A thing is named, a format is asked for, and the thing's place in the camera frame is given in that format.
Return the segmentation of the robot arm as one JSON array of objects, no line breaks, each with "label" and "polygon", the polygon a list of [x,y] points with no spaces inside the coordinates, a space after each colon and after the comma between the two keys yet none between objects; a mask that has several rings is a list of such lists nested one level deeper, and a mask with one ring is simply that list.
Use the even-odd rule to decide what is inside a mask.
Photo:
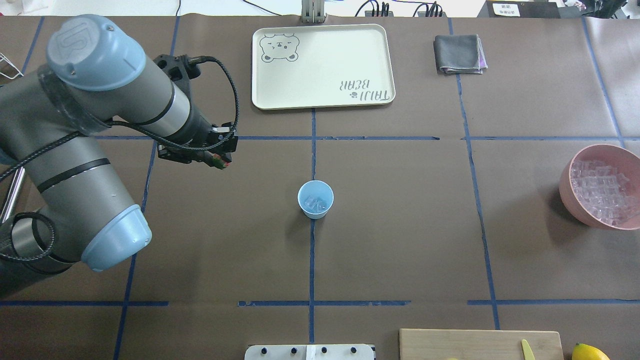
[{"label": "robot arm", "polygon": [[211,55],[150,59],[113,21],[81,14],[46,45],[46,63],[1,87],[2,180],[20,168],[45,205],[1,224],[1,296],[78,262],[102,272],[149,244],[153,233],[95,136],[114,126],[157,142],[158,157],[225,169],[238,119],[212,124],[191,96]]}]

